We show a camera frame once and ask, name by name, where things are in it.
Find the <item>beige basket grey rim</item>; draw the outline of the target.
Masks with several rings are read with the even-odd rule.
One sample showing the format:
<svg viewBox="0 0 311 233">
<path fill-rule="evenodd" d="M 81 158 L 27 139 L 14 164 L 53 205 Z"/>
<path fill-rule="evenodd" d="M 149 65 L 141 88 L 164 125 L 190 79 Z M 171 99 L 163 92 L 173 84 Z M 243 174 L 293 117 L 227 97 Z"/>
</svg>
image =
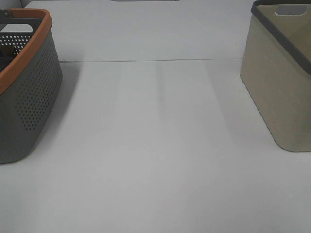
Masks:
<svg viewBox="0 0 311 233">
<path fill-rule="evenodd" d="M 257 0 L 240 77 L 278 146 L 311 150 L 311 3 Z"/>
</svg>

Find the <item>grey perforated basket orange rim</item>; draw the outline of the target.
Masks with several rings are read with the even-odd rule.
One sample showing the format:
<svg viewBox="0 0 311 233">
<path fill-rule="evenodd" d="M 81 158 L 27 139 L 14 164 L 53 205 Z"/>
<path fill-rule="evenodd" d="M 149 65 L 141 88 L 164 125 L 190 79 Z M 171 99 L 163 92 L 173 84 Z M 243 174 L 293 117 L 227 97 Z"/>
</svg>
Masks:
<svg viewBox="0 0 311 233">
<path fill-rule="evenodd" d="M 63 74 L 45 9 L 0 12 L 2 24 L 27 24 L 29 32 L 0 34 L 0 162 L 28 156 L 55 104 Z"/>
</svg>

